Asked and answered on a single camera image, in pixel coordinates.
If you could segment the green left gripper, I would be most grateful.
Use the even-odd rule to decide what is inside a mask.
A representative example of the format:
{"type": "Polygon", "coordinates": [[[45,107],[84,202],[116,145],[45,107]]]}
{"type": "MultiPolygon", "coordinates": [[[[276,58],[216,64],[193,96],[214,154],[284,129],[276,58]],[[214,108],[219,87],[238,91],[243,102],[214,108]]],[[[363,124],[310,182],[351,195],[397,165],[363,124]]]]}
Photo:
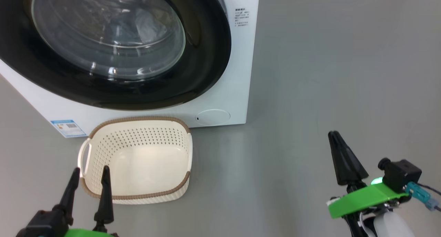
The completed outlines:
{"type": "MultiPolygon", "coordinates": [[[[73,204],[75,198],[75,191],[79,185],[80,168],[74,168],[72,175],[69,179],[68,185],[62,195],[60,202],[53,207],[53,211],[61,210],[66,224],[73,225],[73,204]]],[[[111,188],[111,176],[110,169],[107,165],[103,168],[101,177],[101,196],[98,204],[98,210],[94,215],[94,221],[96,222],[94,230],[88,230],[83,228],[69,229],[64,237],[116,237],[117,233],[108,233],[105,227],[106,224],[113,223],[114,210],[112,203],[112,188],[111,188]]]]}

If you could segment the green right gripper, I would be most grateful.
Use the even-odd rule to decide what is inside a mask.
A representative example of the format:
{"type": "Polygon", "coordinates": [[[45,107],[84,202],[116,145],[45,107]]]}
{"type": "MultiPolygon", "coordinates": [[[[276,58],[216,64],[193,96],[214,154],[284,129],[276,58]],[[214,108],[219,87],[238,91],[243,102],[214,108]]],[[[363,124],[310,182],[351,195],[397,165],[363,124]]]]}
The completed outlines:
{"type": "MultiPolygon", "coordinates": [[[[337,184],[343,186],[366,179],[369,174],[340,133],[338,131],[330,131],[328,138],[337,184]]],[[[407,196],[408,194],[403,191],[396,193],[387,185],[378,183],[348,193],[339,199],[329,201],[328,210],[333,219],[342,218],[407,196]]]]}

